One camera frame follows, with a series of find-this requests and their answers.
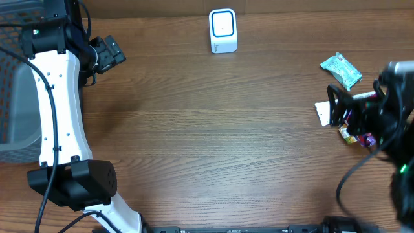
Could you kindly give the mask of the red purple pad pack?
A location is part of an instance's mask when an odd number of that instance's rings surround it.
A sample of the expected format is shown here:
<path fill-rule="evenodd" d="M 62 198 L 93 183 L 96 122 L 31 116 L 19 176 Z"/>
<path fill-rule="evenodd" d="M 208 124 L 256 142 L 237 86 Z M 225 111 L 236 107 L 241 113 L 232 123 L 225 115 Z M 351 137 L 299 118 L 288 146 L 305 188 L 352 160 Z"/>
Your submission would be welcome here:
<path fill-rule="evenodd" d="M 349 119 L 350 119 L 351 115 L 352 115 L 352 111 L 346 111 L 343 114 L 343 124 L 347 125 L 347 129 L 348 129 L 348 126 L 349 126 Z M 366 134 L 363 134 L 363 135 L 357 135 L 355 137 L 358 139 L 358 143 L 361 146 L 365 147 L 365 148 L 374 146 L 376 144 L 376 139 L 370 133 L 366 133 Z"/>

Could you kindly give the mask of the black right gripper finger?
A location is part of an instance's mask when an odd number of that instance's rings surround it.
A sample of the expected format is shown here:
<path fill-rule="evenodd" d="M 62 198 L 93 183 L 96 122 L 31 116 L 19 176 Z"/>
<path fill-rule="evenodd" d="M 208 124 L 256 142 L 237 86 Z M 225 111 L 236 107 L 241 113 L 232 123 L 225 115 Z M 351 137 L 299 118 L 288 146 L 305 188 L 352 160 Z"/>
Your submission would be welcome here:
<path fill-rule="evenodd" d="M 333 84 L 328 85 L 327 94 L 328 94 L 328 98 L 335 97 L 335 99 L 338 99 L 338 98 L 341 98 L 341 97 L 352 97 L 351 95 L 344 92 L 342 89 L 340 89 L 339 87 L 337 87 Z"/>
<path fill-rule="evenodd" d="M 331 126 L 339 126 L 343 122 L 343 118 L 352 107 L 353 97 L 335 97 L 329 98 L 329 124 Z"/>

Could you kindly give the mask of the teal wet wipes pack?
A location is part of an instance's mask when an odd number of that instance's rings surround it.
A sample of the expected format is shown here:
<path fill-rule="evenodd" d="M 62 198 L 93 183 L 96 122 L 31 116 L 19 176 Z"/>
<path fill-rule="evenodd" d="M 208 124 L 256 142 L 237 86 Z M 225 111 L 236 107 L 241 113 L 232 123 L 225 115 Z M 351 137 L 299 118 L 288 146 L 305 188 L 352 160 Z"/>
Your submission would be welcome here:
<path fill-rule="evenodd" d="M 339 52 L 322 62 L 320 67 L 329 71 L 347 91 L 362 80 L 362 74 Z"/>

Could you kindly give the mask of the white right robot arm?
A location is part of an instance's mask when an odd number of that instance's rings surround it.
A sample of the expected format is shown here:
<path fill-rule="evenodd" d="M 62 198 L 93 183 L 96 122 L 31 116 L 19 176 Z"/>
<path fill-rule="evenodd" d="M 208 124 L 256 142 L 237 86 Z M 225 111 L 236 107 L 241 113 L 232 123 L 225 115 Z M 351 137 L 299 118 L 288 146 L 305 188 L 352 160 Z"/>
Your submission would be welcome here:
<path fill-rule="evenodd" d="M 379 152 L 387 155 L 386 162 L 395 167 L 391 182 L 391 198 L 397 212 L 397 220 L 408 228 L 413 228 L 413 124 L 407 119 L 413 111 L 413 93 L 406 84 L 382 84 L 375 82 L 375 96 L 354 99 L 339 87 L 327 87 L 329 97 L 329 124 L 337 126 L 345 121 L 345 112 L 350 112 L 348 133 L 359 136 L 372 134 L 377 141 L 376 150 L 354 165 L 343 176 L 336 189 L 336 202 L 350 217 L 355 215 L 341 200 L 344 183 L 359 167 Z"/>

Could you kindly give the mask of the green juice carton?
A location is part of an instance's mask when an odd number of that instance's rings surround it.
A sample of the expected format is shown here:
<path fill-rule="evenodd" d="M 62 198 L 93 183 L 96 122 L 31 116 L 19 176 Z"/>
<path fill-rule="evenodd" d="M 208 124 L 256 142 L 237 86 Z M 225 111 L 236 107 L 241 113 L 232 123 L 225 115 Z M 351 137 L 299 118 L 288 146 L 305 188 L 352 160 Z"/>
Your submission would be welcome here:
<path fill-rule="evenodd" d="M 348 133 L 347 131 L 347 125 L 343 124 L 340 128 L 339 128 L 339 133 L 341 134 L 342 138 L 346 141 L 346 143 L 348 144 L 353 144 L 358 142 L 358 139 L 355 136 L 352 136 Z"/>

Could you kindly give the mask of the white tube gold cap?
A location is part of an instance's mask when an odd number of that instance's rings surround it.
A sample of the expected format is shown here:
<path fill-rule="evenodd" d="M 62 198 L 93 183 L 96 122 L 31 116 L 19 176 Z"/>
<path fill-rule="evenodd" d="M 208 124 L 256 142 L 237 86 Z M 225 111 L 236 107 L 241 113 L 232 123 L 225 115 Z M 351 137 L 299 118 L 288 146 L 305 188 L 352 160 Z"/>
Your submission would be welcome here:
<path fill-rule="evenodd" d="M 374 91 L 353 95 L 353 99 L 361 99 L 376 96 Z M 323 127 L 330 124 L 330 103 L 329 101 L 317 102 L 314 104 L 320 123 Z"/>

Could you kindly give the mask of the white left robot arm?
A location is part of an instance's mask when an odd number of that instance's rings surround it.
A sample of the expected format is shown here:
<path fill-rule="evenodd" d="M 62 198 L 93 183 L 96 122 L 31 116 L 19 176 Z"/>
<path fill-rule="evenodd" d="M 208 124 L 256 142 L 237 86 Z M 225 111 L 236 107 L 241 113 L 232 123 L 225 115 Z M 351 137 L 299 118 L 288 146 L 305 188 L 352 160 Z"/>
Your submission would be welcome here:
<path fill-rule="evenodd" d="M 125 61 L 111 36 L 91 38 L 80 1 L 45 1 L 45 16 L 21 30 L 24 62 L 36 81 L 41 120 L 39 169 L 29 186 L 44 202 L 95 218 L 108 232 L 145 232 L 142 216 L 117 191 L 114 166 L 93 159 L 87 143 L 80 89 Z"/>

